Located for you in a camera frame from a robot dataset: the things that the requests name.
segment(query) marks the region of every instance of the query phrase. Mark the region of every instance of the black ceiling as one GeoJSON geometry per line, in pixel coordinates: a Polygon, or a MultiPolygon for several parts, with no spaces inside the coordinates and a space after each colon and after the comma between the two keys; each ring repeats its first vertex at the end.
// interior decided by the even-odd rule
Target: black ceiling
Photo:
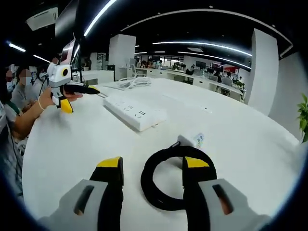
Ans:
{"type": "MultiPolygon", "coordinates": [[[[86,1],[82,23],[78,25],[84,31],[109,0],[86,1]]],[[[54,25],[31,31],[25,21],[34,14],[53,6],[58,6],[60,14],[69,2],[68,0],[33,0],[30,3],[29,1],[10,1],[9,3],[14,6],[14,13],[9,19],[3,19],[6,22],[3,41],[9,40],[27,49],[28,52],[20,53],[4,43],[4,53],[6,54],[4,63],[17,64],[26,59],[31,65],[39,65],[44,64],[44,61],[32,57],[32,54],[51,60],[56,53],[61,52],[61,46],[54,39],[54,25]]],[[[289,47],[289,42],[259,23],[232,14],[214,12],[190,12],[161,16],[121,32],[128,25],[151,16],[178,10],[209,8],[210,5],[214,9],[245,14],[270,26],[275,25],[275,28],[294,44],[294,48],[290,52],[295,52],[303,44],[299,37],[301,27],[298,22],[301,22],[301,17],[304,17],[304,8],[294,2],[290,4],[272,0],[117,0],[86,37],[82,52],[108,52],[110,38],[119,33],[136,36],[136,43],[140,45],[136,50],[149,53],[166,51],[166,55],[178,55],[177,51],[192,52],[187,47],[198,47],[178,44],[152,45],[153,42],[180,40],[211,42],[250,52],[254,28],[276,37],[280,53],[289,47]]],[[[204,54],[231,59],[239,63],[243,63],[245,60],[244,55],[231,51],[209,47],[203,47],[202,50],[204,54]]]]}

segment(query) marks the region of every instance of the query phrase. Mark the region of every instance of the white power strip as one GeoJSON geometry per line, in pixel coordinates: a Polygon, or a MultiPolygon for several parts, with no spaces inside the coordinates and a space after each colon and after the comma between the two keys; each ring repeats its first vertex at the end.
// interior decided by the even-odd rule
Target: white power strip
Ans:
{"type": "Polygon", "coordinates": [[[167,119],[165,109],[153,109],[127,97],[109,96],[104,100],[104,105],[138,131],[144,131],[167,119]]]}

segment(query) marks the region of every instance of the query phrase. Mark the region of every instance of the white table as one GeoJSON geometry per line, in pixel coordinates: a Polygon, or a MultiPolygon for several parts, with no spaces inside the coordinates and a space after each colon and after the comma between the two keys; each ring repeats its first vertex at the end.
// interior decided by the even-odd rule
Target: white table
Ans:
{"type": "MultiPolygon", "coordinates": [[[[72,103],[73,114],[49,107],[36,120],[23,165],[25,205],[35,218],[54,212],[60,198],[82,179],[89,179],[103,159],[124,159],[124,202],[121,230],[185,231],[185,211],[155,209],[145,200],[140,177],[146,160],[167,148],[183,132],[202,132],[202,150],[225,178],[248,198],[259,214],[273,216],[292,190],[297,173],[288,158],[298,140],[253,108],[196,86],[154,79],[152,86],[119,91],[155,107],[166,108],[168,119],[155,128],[134,132],[103,107],[103,99],[85,95],[72,103]]],[[[154,181],[166,194],[181,198],[178,158],[161,163],[154,181]]]]}

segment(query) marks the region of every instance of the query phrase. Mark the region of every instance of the green leaf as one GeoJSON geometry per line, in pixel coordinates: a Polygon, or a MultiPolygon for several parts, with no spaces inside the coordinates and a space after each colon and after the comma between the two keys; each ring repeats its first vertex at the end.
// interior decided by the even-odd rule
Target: green leaf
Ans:
{"type": "Polygon", "coordinates": [[[303,143],[308,141],[308,132],[305,133],[304,138],[303,138],[303,143]]]}
{"type": "Polygon", "coordinates": [[[302,130],[303,131],[305,130],[306,126],[307,126],[307,121],[303,120],[303,123],[302,123],[302,130]]]}
{"type": "Polygon", "coordinates": [[[302,96],[303,96],[303,98],[304,98],[304,102],[305,102],[305,104],[307,104],[307,96],[304,94],[304,93],[302,93],[302,96]]]}

